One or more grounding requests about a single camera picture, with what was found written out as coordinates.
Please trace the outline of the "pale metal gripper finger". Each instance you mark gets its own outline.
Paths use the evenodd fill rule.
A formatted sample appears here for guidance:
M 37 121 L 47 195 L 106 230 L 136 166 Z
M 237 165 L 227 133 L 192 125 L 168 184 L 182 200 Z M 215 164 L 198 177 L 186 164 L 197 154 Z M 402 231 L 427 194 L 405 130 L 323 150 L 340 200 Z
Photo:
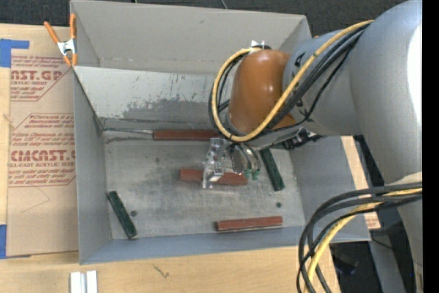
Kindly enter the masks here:
M 221 163 L 204 164 L 202 172 L 202 188 L 210 189 L 224 175 Z
M 221 166 L 226 157 L 227 142 L 225 139 L 215 137 L 210 139 L 207 152 L 207 163 L 213 167 Z

